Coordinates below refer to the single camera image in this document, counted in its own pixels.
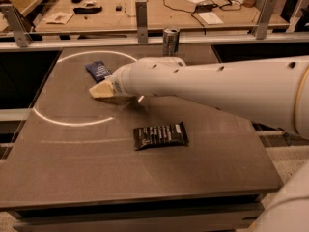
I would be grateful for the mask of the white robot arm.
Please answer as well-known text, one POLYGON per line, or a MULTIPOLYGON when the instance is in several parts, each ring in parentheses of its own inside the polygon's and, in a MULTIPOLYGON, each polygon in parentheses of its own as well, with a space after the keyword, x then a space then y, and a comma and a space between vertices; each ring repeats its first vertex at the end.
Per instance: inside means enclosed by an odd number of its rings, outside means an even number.
POLYGON ((175 96, 309 137, 309 57, 188 66, 143 58, 90 89, 95 99, 175 96))

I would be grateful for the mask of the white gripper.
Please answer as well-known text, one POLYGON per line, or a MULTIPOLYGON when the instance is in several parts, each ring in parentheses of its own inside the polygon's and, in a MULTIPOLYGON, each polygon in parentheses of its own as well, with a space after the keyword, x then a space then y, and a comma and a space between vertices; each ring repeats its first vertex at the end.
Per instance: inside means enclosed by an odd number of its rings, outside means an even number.
POLYGON ((108 80, 94 85, 89 89, 91 96, 94 99, 116 97, 132 97, 137 93, 131 87, 130 71, 132 65, 127 64, 119 67, 113 72, 108 80))

